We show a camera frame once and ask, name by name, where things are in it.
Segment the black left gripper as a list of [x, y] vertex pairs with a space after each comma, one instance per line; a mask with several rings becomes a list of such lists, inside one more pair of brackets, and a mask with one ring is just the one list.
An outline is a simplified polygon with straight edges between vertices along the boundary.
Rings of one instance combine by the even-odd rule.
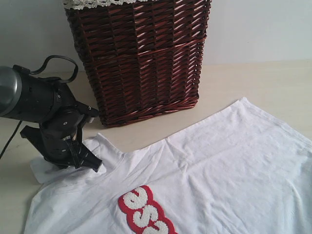
[[77, 110], [61, 110], [50, 120], [41, 123], [40, 130], [26, 125], [21, 130], [20, 136], [27, 139], [38, 151], [43, 151], [44, 145], [47, 153], [44, 158], [60, 168], [83, 167], [97, 173], [102, 160], [84, 144], [80, 148], [75, 139], [82, 119], [82, 114]]

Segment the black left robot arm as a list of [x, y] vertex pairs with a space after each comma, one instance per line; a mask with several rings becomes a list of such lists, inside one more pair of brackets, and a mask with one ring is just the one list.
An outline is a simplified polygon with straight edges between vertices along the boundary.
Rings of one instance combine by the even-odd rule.
[[0, 116], [37, 123], [38, 128], [25, 126], [20, 135], [60, 169], [99, 170], [101, 159], [82, 143], [82, 128], [98, 115], [76, 100], [65, 80], [36, 78], [17, 65], [0, 68]]

